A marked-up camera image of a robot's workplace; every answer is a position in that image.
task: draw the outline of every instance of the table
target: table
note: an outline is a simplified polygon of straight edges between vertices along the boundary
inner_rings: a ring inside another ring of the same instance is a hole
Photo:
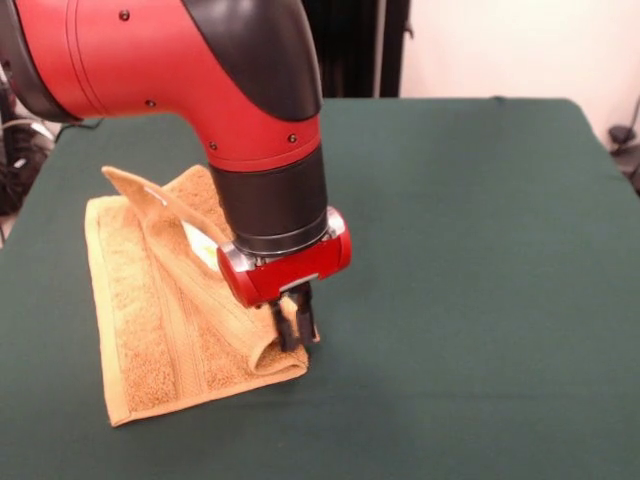
[[[311,371],[113,430],[83,235],[109,164],[167,182],[172,116],[65,132],[0,252],[0,472],[64,479],[640,478],[640,210],[563,100],[333,100],[354,262]]]

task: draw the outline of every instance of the brown towel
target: brown towel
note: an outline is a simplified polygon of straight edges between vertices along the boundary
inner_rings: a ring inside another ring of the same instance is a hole
[[[192,250],[183,222],[229,238],[204,167],[165,187],[103,172],[122,196],[89,201],[85,234],[112,426],[306,373],[303,347],[280,351],[269,308],[243,308]],[[291,319],[295,305],[282,306]]]

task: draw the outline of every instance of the black curtain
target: black curtain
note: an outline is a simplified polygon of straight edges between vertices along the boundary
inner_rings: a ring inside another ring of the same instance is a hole
[[[399,93],[410,0],[387,0],[381,96]],[[378,0],[303,0],[325,97],[374,94]]]
[[[376,0],[303,0],[325,97],[371,97]]]

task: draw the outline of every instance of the white wall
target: white wall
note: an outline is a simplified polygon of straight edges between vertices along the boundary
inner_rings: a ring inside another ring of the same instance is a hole
[[[412,0],[405,97],[563,97],[608,143],[640,94],[640,0]]]

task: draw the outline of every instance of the black cable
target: black cable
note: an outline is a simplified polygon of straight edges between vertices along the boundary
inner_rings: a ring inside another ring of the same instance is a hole
[[[638,115],[640,115],[640,96],[638,96],[638,99],[636,100],[636,108],[633,110],[633,115],[631,116],[631,122],[629,123],[629,130],[627,131],[627,136],[624,139],[623,143],[629,143],[629,141],[631,140],[631,135],[633,135],[633,127],[635,126],[636,122],[638,121]]]
[[[79,128],[81,130],[95,130],[97,129],[100,125],[102,125],[102,122],[104,121],[104,118],[101,118],[100,120],[98,120],[95,123],[69,123],[67,125],[64,125],[60,131],[58,132],[58,135],[56,135],[56,140],[55,142],[58,143],[58,140],[60,140],[60,137],[62,136],[62,134],[64,132],[66,132],[69,129],[72,128]]]

